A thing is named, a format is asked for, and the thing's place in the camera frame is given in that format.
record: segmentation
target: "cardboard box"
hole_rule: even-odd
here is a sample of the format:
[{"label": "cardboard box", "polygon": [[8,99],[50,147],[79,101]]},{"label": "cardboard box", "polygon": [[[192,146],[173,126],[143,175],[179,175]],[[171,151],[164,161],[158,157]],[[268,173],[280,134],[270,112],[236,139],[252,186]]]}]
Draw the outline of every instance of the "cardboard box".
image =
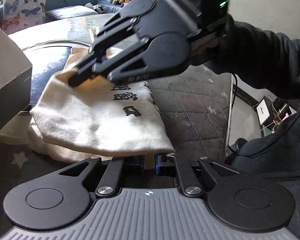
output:
[{"label": "cardboard box", "polygon": [[30,101],[32,65],[0,29],[0,129]]}]

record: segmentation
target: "black cable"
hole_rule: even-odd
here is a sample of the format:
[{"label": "black cable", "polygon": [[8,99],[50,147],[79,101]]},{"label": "black cable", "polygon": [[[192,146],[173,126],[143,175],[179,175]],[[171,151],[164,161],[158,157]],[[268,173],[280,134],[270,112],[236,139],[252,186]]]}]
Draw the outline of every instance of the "black cable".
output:
[{"label": "black cable", "polygon": [[[233,102],[232,102],[232,109],[233,109],[233,106],[234,106],[234,100],[235,100],[235,96],[237,94],[237,85],[238,85],[238,79],[235,75],[234,76],[234,79],[235,79],[235,89],[234,89],[234,96],[233,96]],[[289,130],[290,128],[295,124],[295,122],[297,121],[297,119],[300,117],[300,112],[297,113],[297,117],[293,120],[293,122],[291,123],[290,127],[287,128],[287,130],[285,130],[285,132],[283,132],[279,138],[277,140],[275,140],[274,142],[272,142],[270,145],[268,145],[267,147],[264,147],[262,150],[256,152],[256,153],[252,153],[252,154],[248,154],[248,155],[242,155],[242,154],[239,154],[237,152],[235,152],[231,147],[230,145],[228,144],[228,148],[230,151],[232,151],[234,154],[238,155],[238,156],[244,156],[244,157],[251,157],[251,156],[254,156],[254,155],[257,155],[257,154],[260,154],[261,152],[263,152],[264,150],[268,149],[269,147],[271,147],[272,145],[274,145],[280,138],[282,138]]]}]

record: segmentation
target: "black sleeve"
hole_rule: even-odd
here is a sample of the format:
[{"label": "black sleeve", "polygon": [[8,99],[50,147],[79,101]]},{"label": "black sleeve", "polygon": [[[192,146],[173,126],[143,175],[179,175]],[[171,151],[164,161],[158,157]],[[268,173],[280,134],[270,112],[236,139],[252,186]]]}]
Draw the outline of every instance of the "black sleeve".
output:
[{"label": "black sleeve", "polygon": [[215,73],[237,74],[256,89],[283,99],[300,98],[300,40],[227,19],[228,35],[205,65]]}]

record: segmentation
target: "black chinese character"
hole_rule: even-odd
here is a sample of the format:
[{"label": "black chinese character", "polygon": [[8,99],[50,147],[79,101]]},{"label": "black chinese character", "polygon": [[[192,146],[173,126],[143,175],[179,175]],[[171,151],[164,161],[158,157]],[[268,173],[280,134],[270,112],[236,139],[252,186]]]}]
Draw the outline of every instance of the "black chinese character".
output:
[{"label": "black chinese character", "polygon": [[144,83],[144,86],[150,89],[150,87],[147,83]]},{"label": "black chinese character", "polygon": [[129,100],[130,98],[133,98],[133,101],[136,101],[138,99],[136,94],[132,94],[131,92],[125,92],[123,94],[114,95],[113,100]]},{"label": "black chinese character", "polygon": [[128,85],[120,85],[120,86],[113,86],[112,90],[130,90],[131,88]]},{"label": "black chinese character", "polygon": [[141,116],[139,111],[135,109],[133,106],[126,106],[123,108],[123,110],[126,113],[126,116],[129,116],[130,114],[134,114],[135,116]]}]

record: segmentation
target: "gray ridged plate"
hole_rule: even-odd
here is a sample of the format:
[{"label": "gray ridged plate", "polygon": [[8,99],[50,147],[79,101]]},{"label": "gray ridged plate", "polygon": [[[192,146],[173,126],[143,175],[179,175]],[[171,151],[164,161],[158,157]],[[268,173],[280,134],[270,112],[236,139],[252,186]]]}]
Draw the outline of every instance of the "gray ridged plate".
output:
[{"label": "gray ridged plate", "polygon": [[252,234],[228,228],[216,220],[203,201],[177,189],[123,189],[98,200],[79,222],[51,232],[12,228],[8,240],[294,240],[286,228]]}]

